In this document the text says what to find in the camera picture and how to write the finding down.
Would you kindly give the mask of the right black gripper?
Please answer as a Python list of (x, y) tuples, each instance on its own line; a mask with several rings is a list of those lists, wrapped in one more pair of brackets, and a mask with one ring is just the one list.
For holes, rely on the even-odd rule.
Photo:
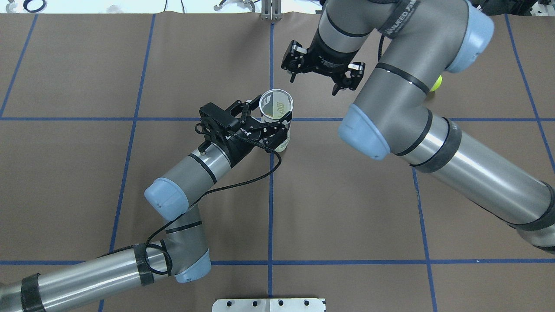
[(331, 77), (335, 83), (332, 96), (335, 96), (340, 90), (355, 91), (362, 81), (366, 63), (351, 63), (357, 52), (342, 52), (329, 47), (317, 30), (309, 49), (291, 41), (280, 67), (290, 74), (290, 83), (294, 83), (299, 73), (315, 72)]

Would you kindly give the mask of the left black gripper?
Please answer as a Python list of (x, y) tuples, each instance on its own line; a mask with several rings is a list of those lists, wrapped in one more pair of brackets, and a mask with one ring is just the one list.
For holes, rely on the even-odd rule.
[(255, 146), (264, 150), (277, 148), (290, 139), (290, 124), (293, 112), (261, 112), (261, 121), (252, 118), (251, 112), (258, 108), (260, 99), (237, 100), (230, 105), (230, 114), (238, 119), (240, 128), (236, 133), (229, 132), (229, 147), (226, 154), (231, 167), (236, 166)]

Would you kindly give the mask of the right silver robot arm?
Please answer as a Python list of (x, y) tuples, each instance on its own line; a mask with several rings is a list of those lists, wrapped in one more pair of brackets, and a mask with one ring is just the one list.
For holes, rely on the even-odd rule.
[(353, 59), (373, 31), (390, 43), (339, 126), (371, 159), (394, 154), (500, 219), (533, 247), (554, 253), (554, 188), (503, 158), (428, 106), (441, 74), (460, 73), (484, 52), (493, 20), (469, 0), (323, 0), (312, 42), (291, 41), (281, 68), (291, 81), (317, 73), (332, 94), (357, 90)]

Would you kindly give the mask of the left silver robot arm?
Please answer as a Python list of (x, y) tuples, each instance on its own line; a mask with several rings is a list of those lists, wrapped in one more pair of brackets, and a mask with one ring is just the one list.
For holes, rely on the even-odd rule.
[[(235, 100), (16, 99), (1, 107), (1, 282), (74, 268), (146, 241), (164, 221), (144, 190), (194, 150), (199, 108)], [(165, 278), (106, 299), (104, 312), (206, 311), (219, 298), (278, 296), (269, 269), (270, 181), (200, 202), (210, 257), (197, 282)]]

